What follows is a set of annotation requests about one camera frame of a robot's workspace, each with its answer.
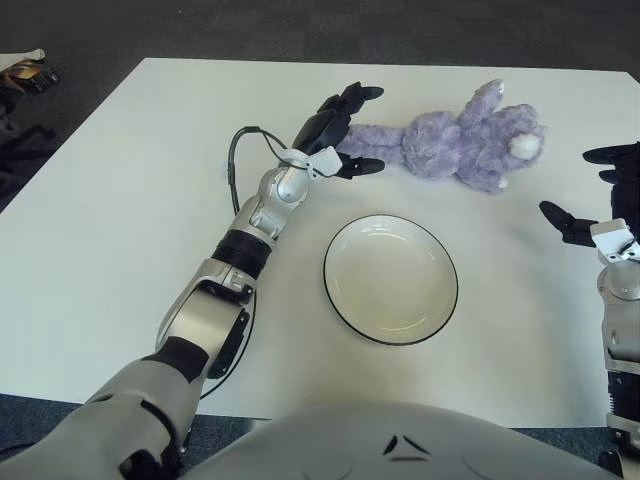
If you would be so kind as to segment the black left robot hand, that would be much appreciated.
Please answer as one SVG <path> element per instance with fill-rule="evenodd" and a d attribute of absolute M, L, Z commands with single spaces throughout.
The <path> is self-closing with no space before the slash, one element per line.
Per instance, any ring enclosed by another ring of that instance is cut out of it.
<path fill-rule="evenodd" d="M 364 103 L 382 96 L 384 89 L 362 86 L 360 82 L 345 88 L 340 95 L 328 98 L 303 125 L 296 136 L 292 148 L 311 156 L 327 148 L 336 148 L 347 136 L 351 117 L 358 113 Z M 357 176 L 376 174 L 384 170 L 383 160 L 355 157 L 338 153 L 338 169 L 324 176 L 337 176 L 351 180 Z"/>

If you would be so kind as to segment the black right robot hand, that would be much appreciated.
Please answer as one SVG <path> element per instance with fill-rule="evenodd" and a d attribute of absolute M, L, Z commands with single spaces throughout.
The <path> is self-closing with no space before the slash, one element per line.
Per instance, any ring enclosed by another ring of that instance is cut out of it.
<path fill-rule="evenodd" d="M 550 201 L 539 203 L 545 219 L 567 244 L 598 250 L 608 264 L 639 260 L 639 144 L 599 147 L 583 153 L 586 162 L 606 165 L 599 177 L 611 185 L 612 219 L 579 219 Z"/>

